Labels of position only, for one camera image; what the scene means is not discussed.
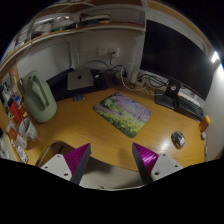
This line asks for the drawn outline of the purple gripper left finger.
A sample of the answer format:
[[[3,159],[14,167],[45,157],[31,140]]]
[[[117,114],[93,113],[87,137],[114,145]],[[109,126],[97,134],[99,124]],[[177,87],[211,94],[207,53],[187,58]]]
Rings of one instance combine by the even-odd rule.
[[[66,155],[56,154],[42,166],[42,169],[79,185],[90,155],[91,144],[88,143]]]

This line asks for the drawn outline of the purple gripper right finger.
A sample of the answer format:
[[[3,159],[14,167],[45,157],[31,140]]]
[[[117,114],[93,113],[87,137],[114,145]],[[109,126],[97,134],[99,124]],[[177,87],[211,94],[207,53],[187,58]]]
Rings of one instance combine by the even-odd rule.
[[[132,144],[132,154],[144,185],[182,169],[168,154],[157,154],[137,143]]]

